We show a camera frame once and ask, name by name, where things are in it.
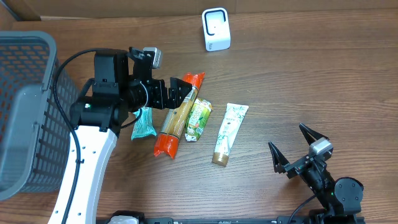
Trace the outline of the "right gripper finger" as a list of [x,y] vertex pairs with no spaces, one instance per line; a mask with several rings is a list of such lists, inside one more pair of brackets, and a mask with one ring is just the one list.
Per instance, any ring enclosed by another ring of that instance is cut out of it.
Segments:
[[299,128],[309,145],[313,144],[315,141],[321,138],[329,139],[327,136],[310,129],[303,123],[299,124]]
[[268,142],[268,146],[271,151],[274,171],[277,173],[286,173],[285,167],[289,165],[289,161],[271,141]]

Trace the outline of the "green juice carton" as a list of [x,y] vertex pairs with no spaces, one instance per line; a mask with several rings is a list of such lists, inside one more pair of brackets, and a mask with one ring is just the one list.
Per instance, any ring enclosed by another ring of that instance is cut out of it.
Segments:
[[195,100],[186,123],[186,141],[197,142],[200,139],[212,110],[209,101],[201,98]]

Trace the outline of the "teal snack packet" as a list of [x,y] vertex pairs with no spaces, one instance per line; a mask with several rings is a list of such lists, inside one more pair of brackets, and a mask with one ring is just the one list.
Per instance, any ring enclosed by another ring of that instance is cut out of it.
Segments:
[[136,111],[133,114],[136,117],[141,114],[141,117],[134,123],[131,140],[157,135],[152,121],[152,108],[143,107],[142,112]]

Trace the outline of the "orange spaghetti packet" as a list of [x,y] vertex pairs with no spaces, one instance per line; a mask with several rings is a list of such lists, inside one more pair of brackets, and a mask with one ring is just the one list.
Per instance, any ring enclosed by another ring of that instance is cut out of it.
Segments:
[[180,107],[174,110],[169,110],[166,119],[164,121],[163,127],[161,128],[160,133],[158,134],[155,142],[154,146],[155,157],[159,156],[162,153],[165,153],[166,155],[170,156],[172,159],[175,158],[180,138],[182,136],[182,133],[184,131],[187,122],[187,117],[197,98],[204,77],[205,77],[205,72],[195,75],[192,73],[186,73],[184,75],[183,81],[191,83],[192,90],[184,98]]

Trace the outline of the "white cream tube gold cap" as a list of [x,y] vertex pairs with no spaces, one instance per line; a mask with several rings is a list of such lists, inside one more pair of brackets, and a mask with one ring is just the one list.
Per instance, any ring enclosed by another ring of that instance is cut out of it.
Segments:
[[249,106],[228,103],[218,132],[212,163],[226,167],[236,135]]

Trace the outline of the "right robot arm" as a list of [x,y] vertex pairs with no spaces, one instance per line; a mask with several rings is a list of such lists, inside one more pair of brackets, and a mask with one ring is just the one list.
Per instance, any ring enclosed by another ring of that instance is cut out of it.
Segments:
[[364,223],[361,212],[363,184],[352,177],[334,179],[326,161],[332,156],[329,137],[301,123],[299,128],[308,143],[308,154],[290,163],[274,143],[268,142],[274,171],[289,179],[299,176],[313,192],[281,223]]

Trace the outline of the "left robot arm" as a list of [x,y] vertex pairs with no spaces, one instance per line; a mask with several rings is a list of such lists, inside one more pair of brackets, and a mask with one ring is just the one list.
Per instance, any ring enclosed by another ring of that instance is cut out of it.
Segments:
[[58,79],[69,62],[87,51],[64,61],[53,79],[53,97],[70,131],[70,148],[50,223],[95,223],[104,172],[129,114],[143,107],[178,108],[193,88],[178,78],[170,79],[169,88],[163,80],[152,78],[162,61],[155,47],[96,48],[91,52],[95,75],[86,81],[67,113],[58,98]]

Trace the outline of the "white barcode scanner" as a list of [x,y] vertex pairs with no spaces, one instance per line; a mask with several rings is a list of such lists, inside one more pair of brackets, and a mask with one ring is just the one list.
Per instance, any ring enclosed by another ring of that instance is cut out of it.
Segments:
[[206,9],[201,18],[206,50],[214,52],[230,48],[231,33],[226,9],[223,7]]

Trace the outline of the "grey plastic basket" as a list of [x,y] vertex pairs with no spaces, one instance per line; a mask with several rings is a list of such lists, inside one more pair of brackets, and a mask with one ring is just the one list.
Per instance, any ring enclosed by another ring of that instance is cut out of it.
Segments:
[[53,98],[59,66],[51,35],[1,32],[1,200],[62,183],[70,132]]

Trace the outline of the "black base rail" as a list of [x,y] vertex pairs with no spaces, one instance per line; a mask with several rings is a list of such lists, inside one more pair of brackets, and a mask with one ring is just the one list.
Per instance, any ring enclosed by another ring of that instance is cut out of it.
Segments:
[[[127,210],[119,210],[113,213],[113,216],[108,219],[97,219],[96,224],[108,224],[111,223],[112,218],[137,218],[138,221],[133,223],[141,224],[286,224],[288,223],[289,216],[279,216],[277,218],[242,218],[242,219],[173,219],[170,217],[162,218],[145,218],[142,212],[132,212]],[[315,223],[310,222],[309,217],[305,216],[294,216],[290,221],[292,224],[309,224]],[[326,219],[324,223],[331,224],[342,224],[342,223],[355,223],[354,220],[344,220],[341,218],[337,219]],[[366,224],[364,217],[357,217],[356,223]]]

